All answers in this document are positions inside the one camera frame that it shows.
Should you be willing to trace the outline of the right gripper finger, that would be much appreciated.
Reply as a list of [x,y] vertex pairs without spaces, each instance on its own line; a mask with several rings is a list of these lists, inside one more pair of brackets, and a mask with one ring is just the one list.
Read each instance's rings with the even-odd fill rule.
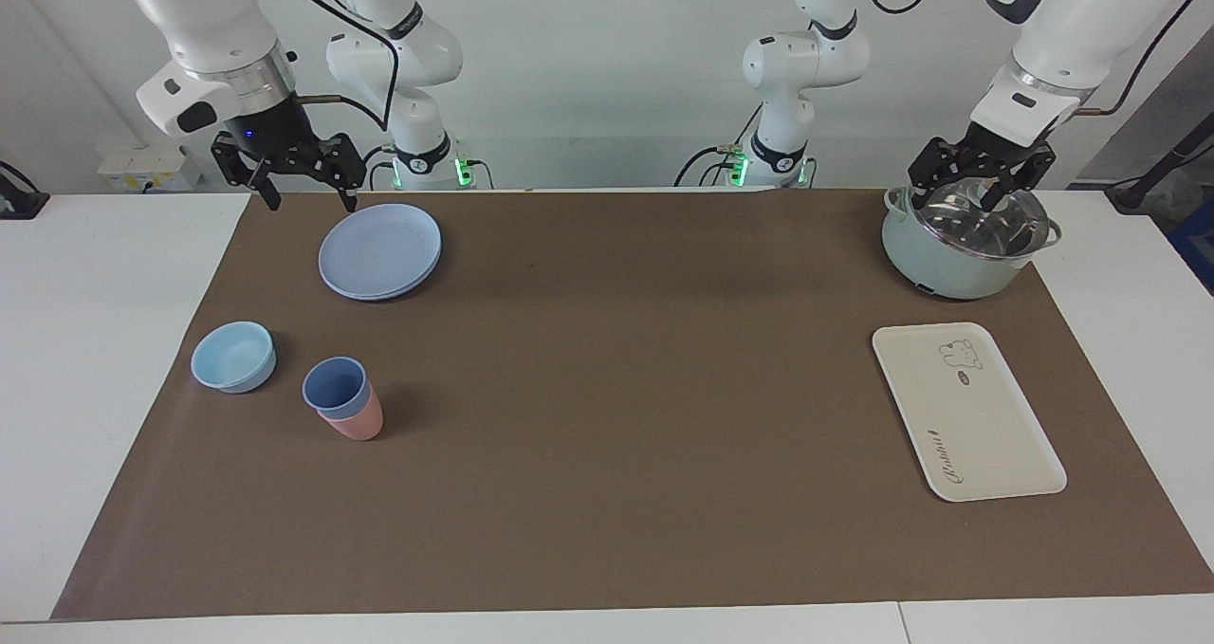
[[272,159],[256,158],[256,163],[248,170],[246,181],[248,188],[260,194],[270,211],[277,211],[282,203],[280,194],[271,177],[273,174],[274,163]]
[[359,190],[364,181],[364,160],[359,156],[334,160],[334,187],[346,211],[359,207]]

